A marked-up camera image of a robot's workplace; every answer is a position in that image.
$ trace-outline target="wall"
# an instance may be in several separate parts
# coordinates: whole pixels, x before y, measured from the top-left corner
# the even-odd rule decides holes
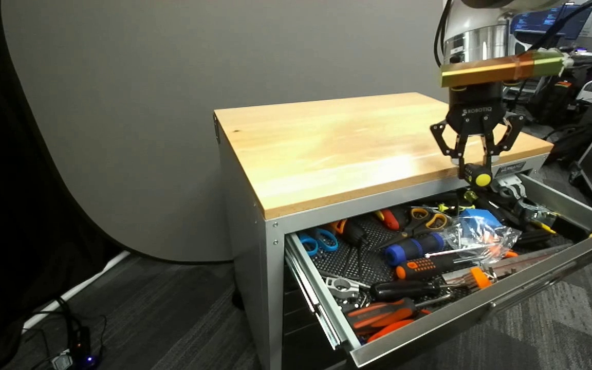
[[[12,60],[80,206],[128,247],[231,258],[212,109],[441,96],[428,0],[4,0]]]

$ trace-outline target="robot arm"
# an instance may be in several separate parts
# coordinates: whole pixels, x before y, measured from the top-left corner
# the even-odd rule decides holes
[[[448,113],[441,123],[431,126],[431,134],[443,156],[459,161],[459,177],[482,190],[491,183],[491,158],[510,149],[516,142],[523,118],[508,114],[501,106],[501,84],[535,76],[564,72],[569,60],[559,52],[526,52],[508,55],[508,26],[503,19],[543,10],[562,0],[451,0],[447,43],[454,64],[441,66],[441,86],[448,88]],[[505,126],[505,134],[495,142],[494,129]],[[443,142],[443,129],[457,132],[454,146]],[[484,163],[468,164],[464,146],[468,135],[484,137]]]

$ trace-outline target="tool drawer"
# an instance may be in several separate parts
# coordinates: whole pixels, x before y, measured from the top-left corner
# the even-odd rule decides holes
[[[566,274],[579,269],[581,266],[592,260],[592,208],[523,175],[519,177],[526,190],[526,199],[535,202],[551,211],[562,214],[559,225],[568,225],[568,232],[559,232],[554,238],[546,240],[545,248],[537,251],[520,251],[519,257],[510,258],[511,269],[500,276],[500,280],[491,280],[490,286],[477,288],[477,282],[463,293],[451,290],[451,286],[461,288],[467,282],[467,272],[472,264],[464,264],[464,268],[447,272],[438,293],[418,295],[413,299],[408,298],[410,305],[434,302],[422,316],[408,316],[400,325],[386,330],[386,334],[363,334],[362,330],[354,330],[358,327],[358,316],[354,313],[366,313],[381,302],[367,305],[362,302],[355,307],[348,307],[346,299],[340,298],[340,290],[331,290],[331,282],[326,278],[348,278],[350,282],[362,282],[363,292],[373,292],[377,298],[377,284],[394,280],[394,269],[385,264],[385,247],[391,243],[394,232],[373,234],[373,243],[366,243],[362,248],[351,248],[343,240],[337,251],[318,251],[313,257],[313,247],[304,234],[313,230],[294,232],[286,236],[286,266],[300,288],[309,310],[316,316],[320,330],[326,336],[326,344],[335,351],[348,351],[358,368],[369,365],[373,361],[408,348],[415,348],[419,341],[439,341],[453,333],[474,325],[484,316],[494,310],[503,308],[508,302],[516,302],[537,288],[543,288],[548,282],[564,278]],[[402,298],[389,298],[385,310],[391,310],[402,305]]]

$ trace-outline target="wooden tabletop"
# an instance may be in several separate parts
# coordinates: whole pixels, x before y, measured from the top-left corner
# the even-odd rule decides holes
[[[443,114],[447,103],[418,93],[216,111],[266,219],[457,178],[459,168],[430,134]],[[548,142],[520,134],[500,163],[546,156],[548,149]]]

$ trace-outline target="drawer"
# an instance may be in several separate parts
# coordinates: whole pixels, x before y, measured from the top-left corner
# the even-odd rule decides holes
[[[523,175],[526,196],[564,214],[573,223],[592,229],[592,208]],[[297,234],[286,236],[286,264],[294,274],[309,310],[316,316],[331,350],[348,351],[358,368],[369,365],[393,351],[411,351],[418,344],[438,344],[443,336],[464,330],[487,314],[519,302],[520,298],[545,288],[546,284],[579,269],[592,260],[592,236],[578,243],[564,243],[564,247],[548,248],[545,258],[519,269],[516,274],[495,282],[487,290],[472,292],[459,299],[431,310],[430,314],[393,330],[386,336],[363,344],[348,323],[342,307],[335,302],[326,284],[323,282],[320,264],[313,260]]]

